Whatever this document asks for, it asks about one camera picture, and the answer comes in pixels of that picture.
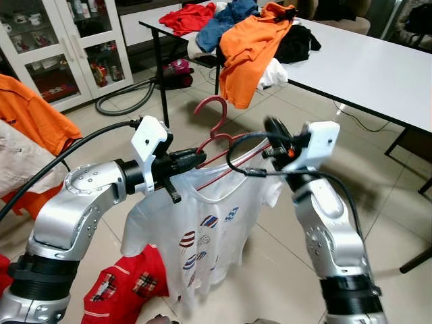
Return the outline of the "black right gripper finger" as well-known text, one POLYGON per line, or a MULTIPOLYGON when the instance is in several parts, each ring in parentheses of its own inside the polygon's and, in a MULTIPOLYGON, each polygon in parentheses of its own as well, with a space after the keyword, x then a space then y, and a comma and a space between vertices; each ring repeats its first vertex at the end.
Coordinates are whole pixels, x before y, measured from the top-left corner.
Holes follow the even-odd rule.
POLYGON ((271 146, 291 146, 292 136, 284 123, 278 118, 268 116, 263 120, 263 126, 267 132, 267 138, 271 146))

